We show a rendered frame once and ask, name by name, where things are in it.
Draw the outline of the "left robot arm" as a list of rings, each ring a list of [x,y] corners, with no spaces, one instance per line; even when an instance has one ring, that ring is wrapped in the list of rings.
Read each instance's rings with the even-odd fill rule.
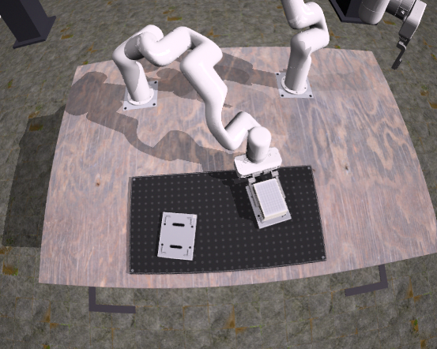
[[[365,24],[377,24],[386,11],[403,20],[412,2],[413,0],[362,0],[359,18]],[[281,86],[286,92],[301,95],[307,90],[306,79],[311,66],[310,55],[329,43],[329,33],[323,11],[317,3],[281,0],[281,4],[292,29],[310,27],[291,38],[288,68],[286,76],[281,79]]]

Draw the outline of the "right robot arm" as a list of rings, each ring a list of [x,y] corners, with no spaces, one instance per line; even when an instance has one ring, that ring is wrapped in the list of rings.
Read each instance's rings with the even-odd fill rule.
[[[192,51],[182,59],[179,68],[205,102],[209,131],[229,151],[236,150],[247,138],[247,158],[252,163],[263,162],[271,150],[270,132],[245,111],[240,111],[223,127],[221,111],[227,86],[213,68],[222,59],[222,52],[212,40],[190,28],[175,28],[164,37],[157,26],[149,24],[115,48],[112,59],[126,84],[128,101],[141,106],[154,94],[141,63],[135,60],[145,57],[155,66],[167,66],[188,49]]]

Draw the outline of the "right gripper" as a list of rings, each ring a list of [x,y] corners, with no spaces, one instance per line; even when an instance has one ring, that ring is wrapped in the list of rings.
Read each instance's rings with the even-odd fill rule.
[[[247,158],[246,154],[242,154],[234,158],[234,167],[237,176],[239,178],[251,176],[251,178],[247,179],[247,183],[250,188],[255,207],[259,207],[259,203],[256,194],[254,194],[251,183],[255,182],[254,177],[260,176],[260,173],[263,173],[264,175],[270,173],[271,177],[275,177],[281,190],[281,194],[285,199],[284,191],[278,178],[278,172],[272,171],[280,167],[281,161],[281,156],[275,147],[271,147],[271,151],[268,152],[266,159],[261,163],[252,163]]]

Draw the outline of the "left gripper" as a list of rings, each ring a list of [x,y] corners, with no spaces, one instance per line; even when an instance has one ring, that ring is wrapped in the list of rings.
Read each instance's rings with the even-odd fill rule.
[[[407,14],[402,21],[404,23],[398,33],[400,37],[396,47],[401,49],[401,52],[395,60],[394,64],[392,65],[392,69],[396,70],[401,64],[401,56],[404,54],[405,49],[409,41],[411,40],[411,37],[413,36],[413,33],[416,31],[420,23],[426,5],[426,3],[420,0],[413,0],[411,6],[409,7]]]

